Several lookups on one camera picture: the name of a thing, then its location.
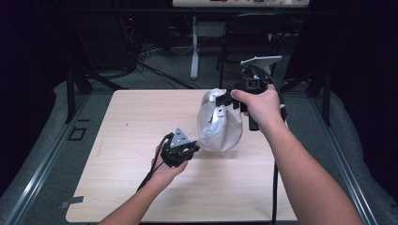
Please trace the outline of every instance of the chair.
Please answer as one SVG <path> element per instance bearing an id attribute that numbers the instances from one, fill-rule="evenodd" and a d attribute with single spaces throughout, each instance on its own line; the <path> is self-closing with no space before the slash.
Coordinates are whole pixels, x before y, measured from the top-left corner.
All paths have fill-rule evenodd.
<path id="1" fill-rule="evenodd" d="M 255 56 L 276 55 L 279 42 L 289 25 L 289 19 L 280 13 L 242 13 L 231 17 L 225 24 L 222 49 L 217 62 L 222 88 L 224 63 L 238 64 Z M 280 34 L 271 41 L 272 34 Z"/>

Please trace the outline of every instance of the white desk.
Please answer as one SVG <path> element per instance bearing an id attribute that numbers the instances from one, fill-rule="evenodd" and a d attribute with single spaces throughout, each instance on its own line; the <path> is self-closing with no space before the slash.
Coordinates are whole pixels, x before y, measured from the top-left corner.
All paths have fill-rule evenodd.
<path id="1" fill-rule="evenodd" d="M 173 7 L 178 8 L 306 8 L 310 0 L 265 0 L 264 2 L 254 2 L 253 0 L 228 0 L 210 1 L 210 0 L 173 0 Z M 196 17 L 192 22 L 192 63 L 191 79 L 198 78 L 199 51 L 197 47 L 197 27 Z"/>
<path id="2" fill-rule="evenodd" d="M 116 91 L 71 204 L 69 222 L 97 222 L 127 200 L 150 168 L 155 147 L 181 128 L 195 140 L 196 115 L 207 90 Z M 199 150 L 186 170 L 152 203 L 143 221 L 271 220 L 274 159 L 260 132 L 244 133 L 235 154 Z M 283 183 L 278 220 L 296 220 Z"/>

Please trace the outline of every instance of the desk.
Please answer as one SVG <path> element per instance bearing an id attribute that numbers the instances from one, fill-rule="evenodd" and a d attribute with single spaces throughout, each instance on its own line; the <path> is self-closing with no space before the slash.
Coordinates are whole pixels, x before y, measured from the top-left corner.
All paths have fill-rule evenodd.
<path id="1" fill-rule="evenodd" d="M 181 128 L 196 140 L 196 116 L 207 90 L 116 91 L 71 204 L 69 222 L 96 222 L 127 200 L 150 168 L 165 134 Z M 271 220 L 273 155 L 260 132 L 244 132 L 237 153 L 195 153 L 186 170 L 152 203 L 143 221 Z M 296 220 L 283 183 L 278 220 Z"/>
<path id="2" fill-rule="evenodd" d="M 310 0 L 265 0 L 254 2 L 253 0 L 234 1 L 210 1 L 210 0 L 173 0 L 173 7 L 176 8 L 306 8 Z M 192 63 L 191 79 L 198 78 L 199 52 L 197 48 L 197 27 L 196 17 L 192 22 Z"/>

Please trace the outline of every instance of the desk leg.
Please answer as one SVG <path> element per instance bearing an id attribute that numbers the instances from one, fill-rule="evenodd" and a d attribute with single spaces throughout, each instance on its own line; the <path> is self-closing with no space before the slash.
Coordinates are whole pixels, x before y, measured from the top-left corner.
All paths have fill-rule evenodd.
<path id="1" fill-rule="evenodd" d="M 197 23 L 196 17 L 192 20 L 192 64 L 191 64 L 191 79 L 198 79 L 198 67 L 199 67 L 199 52 L 198 52 L 198 36 L 197 36 Z"/>

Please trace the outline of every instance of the person's right hand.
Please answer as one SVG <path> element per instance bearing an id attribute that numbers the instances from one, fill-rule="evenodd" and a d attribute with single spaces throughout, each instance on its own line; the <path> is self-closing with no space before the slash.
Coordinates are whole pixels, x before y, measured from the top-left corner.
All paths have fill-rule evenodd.
<path id="1" fill-rule="evenodd" d="M 274 85 L 269 84 L 267 91 L 259 95 L 233 90 L 231 96 L 247 105 L 250 116 L 257 122 L 262 131 L 270 122 L 283 122 L 281 102 Z"/>

